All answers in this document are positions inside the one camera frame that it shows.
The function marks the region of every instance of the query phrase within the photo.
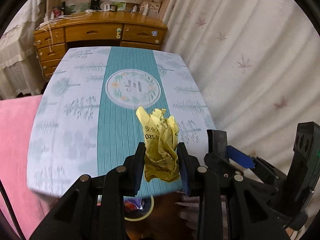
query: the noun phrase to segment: silver screw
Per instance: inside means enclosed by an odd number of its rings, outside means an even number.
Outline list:
[[[118,171],[118,172],[124,172],[125,170],[126,170],[126,167],[124,167],[124,166],[116,167],[116,171]]]
[[[207,172],[207,168],[204,167],[204,166],[199,166],[199,167],[197,168],[197,170],[198,170],[200,173],[206,173],[206,172]]]
[[[239,181],[239,182],[243,181],[243,177],[241,175],[239,175],[239,174],[235,175],[234,178],[235,178],[236,181]]]
[[[89,177],[88,174],[83,174],[83,175],[80,176],[80,180],[83,181],[83,182],[84,182],[84,181],[87,181],[89,178],[90,178],[90,177]]]

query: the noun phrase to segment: wooden desk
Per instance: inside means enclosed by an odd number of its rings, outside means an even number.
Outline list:
[[[34,31],[35,46],[47,80],[69,48],[108,46],[108,42],[112,42],[112,46],[160,50],[167,30],[162,21],[139,13],[93,12],[87,17],[85,13],[73,14],[75,16],[83,18],[50,24],[53,41],[47,25]]]

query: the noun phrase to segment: pink fabric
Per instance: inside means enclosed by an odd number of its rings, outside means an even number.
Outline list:
[[[49,205],[27,188],[29,139],[41,97],[0,101],[0,179],[26,239],[49,211]],[[1,194],[0,209],[15,229]]]

